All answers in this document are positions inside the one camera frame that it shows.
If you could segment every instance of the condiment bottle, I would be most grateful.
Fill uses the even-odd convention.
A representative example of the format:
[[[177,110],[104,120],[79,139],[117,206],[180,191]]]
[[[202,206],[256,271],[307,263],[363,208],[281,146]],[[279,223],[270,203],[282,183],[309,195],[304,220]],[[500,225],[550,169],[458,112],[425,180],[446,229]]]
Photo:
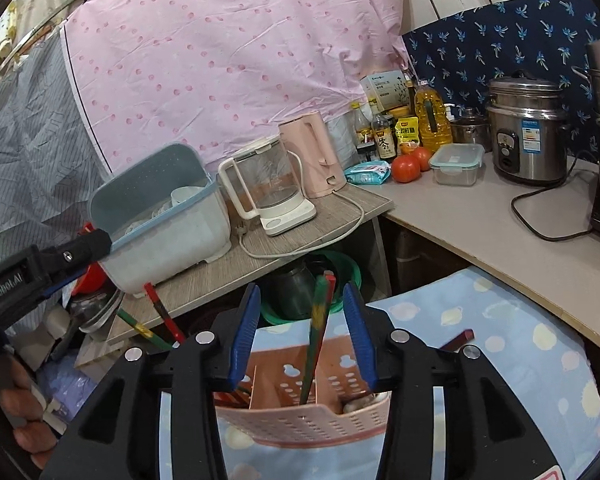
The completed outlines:
[[[415,111],[418,117],[420,139],[425,148],[435,152],[440,146],[451,144],[454,141],[442,98],[429,86],[426,79],[422,79],[418,83]]]
[[[378,155],[381,160],[391,162],[395,158],[394,134],[391,131],[391,123],[378,112],[378,103],[375,99],[369,101],[373,118],[371,119],[371,129],[374,131],[374,140],[378,147]]]
[[[371,123],[362,113],[360,103],[353,101],[351,103],[351,109],[353,110],[353,128],[356,131],[356,143],[363,144],[365,142],[371,142],[374,138],[374,134],[371,131]]]
[[[360,162],[371,162],[372,160],[380,160],[376,144],[372,140],[363,142],[356,147]]]

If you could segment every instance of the container lid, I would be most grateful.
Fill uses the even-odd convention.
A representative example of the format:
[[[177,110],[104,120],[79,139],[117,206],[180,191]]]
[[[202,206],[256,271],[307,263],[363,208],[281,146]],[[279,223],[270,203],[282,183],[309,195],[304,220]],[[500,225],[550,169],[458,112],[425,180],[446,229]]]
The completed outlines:
[[[398,106],[397,108],[391,108],[389,113],[394,117],[394,119],[400,119],[409,115],[409,107]]]
[[[546,97],[555,97],[561,92],[557,83],[547,79],[538,79],[524,70],[517,70],[511,77],[492,79],[489,81],[489,89],[494,93],[545,95]]]
[[[480,115],[475,108],[466,108],[460,117],[451,121],[451,124],[457,126],[483,126],[488,123],[488,119]]]
[[[251,155],[264,153],[270,150],[274,144],[280,142],[280,134],[275,134],[270,137],[262,137],[261,139],[254,140],[246,146],[241,147],[237,152],[234,153],[233,159],[238,162],[249,158]]]
[[[429,159],[434,170],[460,173],[482,165],[484,146],[481,144],[443,144]]]

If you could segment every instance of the gray striped fabric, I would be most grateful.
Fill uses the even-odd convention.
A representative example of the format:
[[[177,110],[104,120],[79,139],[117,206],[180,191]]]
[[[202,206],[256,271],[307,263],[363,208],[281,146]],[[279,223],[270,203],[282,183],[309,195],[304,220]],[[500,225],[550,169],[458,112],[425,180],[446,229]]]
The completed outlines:
[[[55,34],[0,82],[0,262],[31,244],[45,248],[74,238],[103,171]],[[42,312],[13,328],[35,328]]]

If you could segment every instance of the cooking oil bottle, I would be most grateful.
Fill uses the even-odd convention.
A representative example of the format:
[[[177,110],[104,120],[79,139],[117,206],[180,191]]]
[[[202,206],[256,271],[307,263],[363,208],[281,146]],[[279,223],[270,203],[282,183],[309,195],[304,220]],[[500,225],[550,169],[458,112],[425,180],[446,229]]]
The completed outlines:
[[[454,141],[442,98],[429,86],[426,79],[418,82],[415,111],[418,116],[420,139],[425,148],[435,152],[443,144],[451,144]]]

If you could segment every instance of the chopstick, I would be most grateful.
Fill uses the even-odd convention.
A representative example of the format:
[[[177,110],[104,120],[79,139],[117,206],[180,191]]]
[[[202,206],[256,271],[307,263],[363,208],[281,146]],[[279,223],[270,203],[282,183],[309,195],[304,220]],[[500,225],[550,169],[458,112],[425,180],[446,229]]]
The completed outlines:
[[[142,337],[151,341],[154,345],[156,345],[160,350],[171,350],[173,346],[167,343],[160,336],[156,335],[154,332],[151,332],[147,327],[145,327],[142,323],[136,320],[131,314],[122,310],[122,308],[118,309],[116,313],[117,316],[127,323],[131,328],[133,328],[136,332],[138,332]]]
[[[459,335],[453,338],[448,343],[442,345],[440,347],[441,350],[445,350],[447,352],[455,352],[460,349],[462,345],[466,345],[475,339],[474,331],[468,328],[467,330],[463,330]]]
[[[160,298],[158,297],[158,293],[155,291],[154,286],[151,283],[145,283],[144,290],[149,296],[151,302],[154,304],[155,311],[160,315],[160,317],[164,321],[164,325],[169,329],[169,332],[171,332],[171,334],[174,336],[178,343],[184,343],[186,339],[185,335],[180,331],[175,321],[171,319],[171,316],[169,316],[169,313],[160,301]]]
[[[236,389],[236,391],[242,392],[242,393],[246,394],[247,396],[251,397],[250,389],[245,388],[244,386],[240,386],[240,385],[236,386],[235,389]]]
[[[306,404],[314,382],[315,369],[318,365],[318,357],[322,349],[324,331],[327,327],[329,308],[333,299],[336,277],[330,270],[325,270],[322,276],[315,280],[314,306],[311,309],[311,325],[309,328],[309,346],[306,351],[306,363],[304,364],[304,376],[302,377],[302,389],[300,391],[300,404]]]

